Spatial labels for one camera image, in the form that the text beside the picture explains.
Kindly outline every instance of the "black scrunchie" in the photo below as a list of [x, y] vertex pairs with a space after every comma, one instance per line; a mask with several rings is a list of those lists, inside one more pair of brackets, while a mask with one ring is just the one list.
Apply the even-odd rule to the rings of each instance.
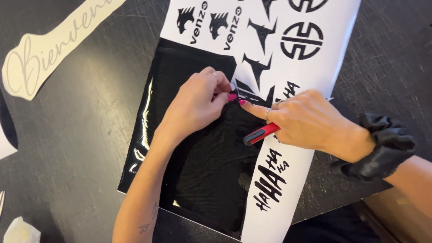
[[417, 143], [406, 134], [405, 126], [388, 116], [365, 113], [360, 116], [360, 126], [371, 133], [376, 146], [366, 157], [356, 163], [337, 160], [330, 164], [332, 173], [346, 179], [371, 182], [386, 178], [396, 168], [412, 157]]

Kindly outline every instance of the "white backing paper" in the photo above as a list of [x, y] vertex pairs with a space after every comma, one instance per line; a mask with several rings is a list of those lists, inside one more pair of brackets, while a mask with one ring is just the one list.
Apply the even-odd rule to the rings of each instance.
[[32, 100], [48, 76], [125, 0], [86, 0], [46, 35], [25, 34], [6, 56], [3, 85], [13, 95]]
[[[237, 67], [231, 82], [262, 100], [275, 102], [311, 88], [330, 97], [359, 5], [360, 0], [171, 0], [161, 37], [233, 56]], [[264, 40], [258, 31], [266, 33]], [[265, 138], [249, 188], [242, 242], [283, 241], [313, 155], [272, 135]], [[279, 202], [262, 182], [277, 190]]]

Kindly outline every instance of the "dark wooden table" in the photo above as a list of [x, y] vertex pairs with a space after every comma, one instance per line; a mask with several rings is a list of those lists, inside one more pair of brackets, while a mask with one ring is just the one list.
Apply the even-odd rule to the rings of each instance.
[[[0, 61], [25, 33], [45, 34], [83, 0], [1, 0]], [[116, 192], [168, 0], [127, 0], [54, 71], [32, 101], [1, 91], [19, 151], [0, 161], [6, 203], [0, 237], [23, 216], [43, 241], [109, 242], [123, 200]], [[334, 89], [356, 120], [369, 111], [400, 118], [432, 159], [432, 2], [363, 0]], [[332, 176], [317, 152], [294, 222], [388, 187]], [[155, 242], [235, 242], [161, 211]]]

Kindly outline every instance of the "pink fingernail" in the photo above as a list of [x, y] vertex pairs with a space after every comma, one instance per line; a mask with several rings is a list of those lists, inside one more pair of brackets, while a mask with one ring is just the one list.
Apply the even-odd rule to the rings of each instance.
[[228, 95], [228, 101], [233, 101], [233, 100], [235, 100], [237, 98], [237, 95], [236, 94], [229, 94]]

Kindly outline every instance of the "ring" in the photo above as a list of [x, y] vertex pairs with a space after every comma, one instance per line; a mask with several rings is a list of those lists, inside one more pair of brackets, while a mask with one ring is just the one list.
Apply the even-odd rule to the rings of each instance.
[[276, 104], [276, 110], [279, 110], [279, 104], [282, 103], [282, 102], [286, 102], [286, 101], [285, 100], [278, 101], [277, 104]]
[[215, 76], [216, 80], [217, 80], [217, 75], [215, 73], [209, 73], [209, 74], [213, 74]]
[[266, 114], [266, 120], [269, 120], [269, 111], [273, 110], [272, 108], [268, 108], [267, 109], [267, 114]]

